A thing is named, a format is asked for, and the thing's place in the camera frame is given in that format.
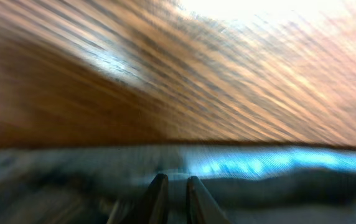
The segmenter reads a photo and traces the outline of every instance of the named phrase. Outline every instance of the brown wooden tabletop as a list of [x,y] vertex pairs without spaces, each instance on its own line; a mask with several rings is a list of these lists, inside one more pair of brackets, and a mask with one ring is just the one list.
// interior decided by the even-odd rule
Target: brown wooden tabletop
[[356,146],[356,0],[0,0],[0,147]]

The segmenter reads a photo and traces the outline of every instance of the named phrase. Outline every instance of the wooden surface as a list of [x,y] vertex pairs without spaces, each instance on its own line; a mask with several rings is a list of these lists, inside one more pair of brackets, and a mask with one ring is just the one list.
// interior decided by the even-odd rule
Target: wooden surface
[[356,146],[356,0],[324,2],[0,0],[0,147]]

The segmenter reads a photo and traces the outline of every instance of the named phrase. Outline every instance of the wooden table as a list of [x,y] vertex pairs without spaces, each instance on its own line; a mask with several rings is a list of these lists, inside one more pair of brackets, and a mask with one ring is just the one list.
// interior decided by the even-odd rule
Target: wooden table
[[356,0],[0,0],[0,147],[356,146]]

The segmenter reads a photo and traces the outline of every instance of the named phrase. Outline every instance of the wood grain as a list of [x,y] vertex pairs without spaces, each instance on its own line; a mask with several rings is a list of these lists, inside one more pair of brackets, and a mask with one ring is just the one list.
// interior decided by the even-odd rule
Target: wood grain
[[260,2],[0,0],[0,147],[356,146],[356,1]]

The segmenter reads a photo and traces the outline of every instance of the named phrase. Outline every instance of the glossy surface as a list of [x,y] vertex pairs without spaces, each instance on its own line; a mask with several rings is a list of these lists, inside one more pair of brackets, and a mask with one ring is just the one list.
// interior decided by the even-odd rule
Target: glossy surface
[[0,0],[0,147],[356,146],[356,1]]

